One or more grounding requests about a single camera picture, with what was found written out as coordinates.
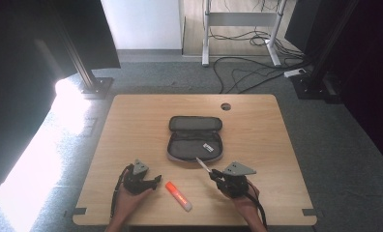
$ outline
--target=gray carpet floor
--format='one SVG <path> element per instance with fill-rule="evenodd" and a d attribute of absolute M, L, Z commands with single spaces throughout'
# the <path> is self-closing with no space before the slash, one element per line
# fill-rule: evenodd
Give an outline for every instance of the gray carpet floor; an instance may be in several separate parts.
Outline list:
<path fill-rule="evenodd" d="M 84 114 L 83 133 L 75 135 L 63 132 L 56 140 L 55 149 L 61 157 L 61 178 L 52 184 L 43 207 L 29 226 L 16 227 L 0 204 L 0 231 L 21 231 L 17 228 L 31 231 L 104 231 L 104 226 L 75 225 L 72 213 L 113 97 L 118 94 L 218 94 L 221 90 L 213 63 L 211 67 L 203 68 L 193 59 L 187 62 L 182 59 L 178 58 L 177 62 L 130 60 L 123 61 L 121 69 L 94 71 L 96 77 L 113 77 L 114 83 L 105 100 L 90 101 L 91 105 Z M 248 71 L 272 71 L 260 68 L 253 63 L 232 60 L 219 63 L 216 69 L 223 82 L 223 92 L 237 94 L 265 78 L 281 73 L 272 72 L 268 77 L 253 74 L 239 82 L 237 88 L 231 89 Z M 70 76 L 68 80 L 75 85 L 79 83 L 78 75 Z M 346 107 L 324 101 L 298 100 L 292 83 L 283 76 L 257 86 L 246 94 L 276 96 L 311 202 L 318 215 L 318 222 L 314 226 L 270 226 L 269 231 L 383 231 L 383 157 Z M 37 136 L 53 137 L 50 130 L 59 128 L 57 120 L 49 112 Z M 44 156 L 45 148 L 39 152 Z M 27 212 L 27 209 L 14 210 L 19 210 L 20 220 L 23 217 L 22 210 Z M 241 227 L 139 227 L 125 230 L 197 229 L 244 231 Z"/>

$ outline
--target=marker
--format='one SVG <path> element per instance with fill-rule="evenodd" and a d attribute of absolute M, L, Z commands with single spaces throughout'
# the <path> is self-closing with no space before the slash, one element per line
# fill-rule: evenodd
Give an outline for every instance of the marker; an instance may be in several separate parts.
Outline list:
<path fill-rule="evenodd" d="M 165 187 L 185 211 L 188 212 L 192 209 L 192 203 L 171 182 L 167 182 Z"/>

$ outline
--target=power strip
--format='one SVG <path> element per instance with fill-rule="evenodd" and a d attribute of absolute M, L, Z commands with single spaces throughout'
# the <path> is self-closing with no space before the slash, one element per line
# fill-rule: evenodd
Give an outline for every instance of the power strip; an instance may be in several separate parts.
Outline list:
<path fill-rule="evenodd" d="M 284 76 L 288 78 L 288 77 L 291 77 L 294 75 L 299 75 L 299 74 L 304 74 L 304 73 L 306 73 L 306 71 L 304 69 L 298 69 L 298 70 L 284 72 Z"/>

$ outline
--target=metal frame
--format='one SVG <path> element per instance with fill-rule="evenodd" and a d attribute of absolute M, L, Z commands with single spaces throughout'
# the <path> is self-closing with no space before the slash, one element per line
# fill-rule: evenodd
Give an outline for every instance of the metal frame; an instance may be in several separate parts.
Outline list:
<path fill-rule="evenodd" d="M 279 31 L 282 15 L 286 0 L 280 2 L 279 10 L 276 13 L 211 13 L 210 1 L 205 0 L 204 11 L 204 40 L 202 52 L 203 67 L 209 66 L 209 30 L 210 26 L 262 26 L 273 27 L 270 40 L 266 40 L 267 49 L 275 66 L 280 66 L 281 62 L 274 48 L 277 33 Z"/>

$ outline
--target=white wall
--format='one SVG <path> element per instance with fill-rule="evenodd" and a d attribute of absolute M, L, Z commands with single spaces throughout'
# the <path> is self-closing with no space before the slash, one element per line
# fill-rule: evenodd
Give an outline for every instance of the white wall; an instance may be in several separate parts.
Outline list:
<path fill-rule="evenodd" d="M 116 49 L 181 49 L 182 0 L 102 0 Z"/>

